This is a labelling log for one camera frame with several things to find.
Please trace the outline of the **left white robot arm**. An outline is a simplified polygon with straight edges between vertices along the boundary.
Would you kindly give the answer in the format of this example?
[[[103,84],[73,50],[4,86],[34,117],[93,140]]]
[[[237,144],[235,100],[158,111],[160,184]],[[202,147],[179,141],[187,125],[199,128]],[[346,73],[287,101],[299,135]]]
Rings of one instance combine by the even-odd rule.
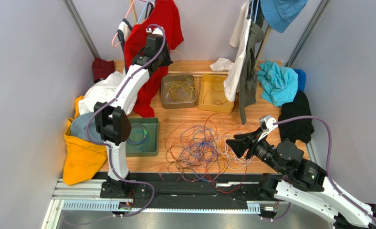
[[[114,98],[94,105],[96,131],[106,147],[109,172],[102,184],[102,198],[124,198],[131,192],[126,163],[126,142],[132,132],[127,111],[138,91],[160,67],[172,63],[164,35],[150,34],[146,45],[132,59],[125,78],[115,90]]]

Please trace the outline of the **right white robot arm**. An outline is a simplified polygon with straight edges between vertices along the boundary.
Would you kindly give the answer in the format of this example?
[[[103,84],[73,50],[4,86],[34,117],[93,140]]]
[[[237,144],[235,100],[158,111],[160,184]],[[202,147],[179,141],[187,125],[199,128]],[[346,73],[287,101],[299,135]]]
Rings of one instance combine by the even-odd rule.
[[[289,141],[277,146],[261,130],[238,134],[226,140],[238,157],[257,157],[278,175],[264,173],[256,189],[265,200],[287,201],[328,221],[334,229],[376,229],[376,204],[367,204],[352,197],[331,182],[327,172],[305,159],[304,152]]]

